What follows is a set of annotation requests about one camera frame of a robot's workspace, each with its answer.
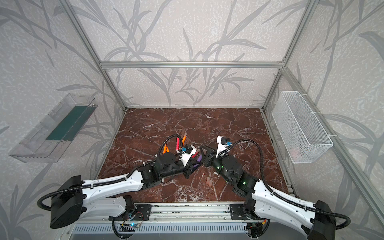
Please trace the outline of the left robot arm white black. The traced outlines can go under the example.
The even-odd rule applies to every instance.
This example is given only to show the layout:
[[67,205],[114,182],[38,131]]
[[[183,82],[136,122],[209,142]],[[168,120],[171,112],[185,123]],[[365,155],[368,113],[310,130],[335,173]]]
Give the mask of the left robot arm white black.
[[128,174],[99,180],[74,176],[56,191],[40,197],[37,206],[51,213],[52,229],[91,217],[129,220],[135,217],[138,209],[127,193],[156,187],[168,177],[184,175],[187,179],[201,164],[191,154],[165,153]]

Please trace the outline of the orange highlighter marker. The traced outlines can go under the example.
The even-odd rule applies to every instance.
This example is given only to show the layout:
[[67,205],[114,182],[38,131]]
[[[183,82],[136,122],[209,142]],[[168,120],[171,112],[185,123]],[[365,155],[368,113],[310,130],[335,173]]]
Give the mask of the orange highlighter marker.
[[182,139],[182,145],[185,144],[186,139],[187,139],[187,133],[185,133],[184,136],[183,136],[183,139]]

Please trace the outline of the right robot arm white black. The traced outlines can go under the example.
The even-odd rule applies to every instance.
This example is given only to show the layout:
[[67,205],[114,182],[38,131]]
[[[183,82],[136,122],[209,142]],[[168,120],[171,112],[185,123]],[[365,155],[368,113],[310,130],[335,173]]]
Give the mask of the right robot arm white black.
[[233,187],[233,192],[244,198],[244,213],[249,218],[260,218],[290,227],[308,240],[333,240],[336,231],[350,225],[348,216],[334,213],[322,201],[304,201],[270,187],[263,180],[243,170],[234,156],[217,158],[217,150],[202,146],[203,164],[215,171]]

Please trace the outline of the purple marker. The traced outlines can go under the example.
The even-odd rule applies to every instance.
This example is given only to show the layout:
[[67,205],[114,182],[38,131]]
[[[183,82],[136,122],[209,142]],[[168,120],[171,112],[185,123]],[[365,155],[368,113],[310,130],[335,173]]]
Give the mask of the purple marker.
[[201,166],[203,164],[202,159],[203,159],[203,156],[199,155],[199,157],[196,159],[196,161],[193,164],[193,168],[198,168],[199,166]]

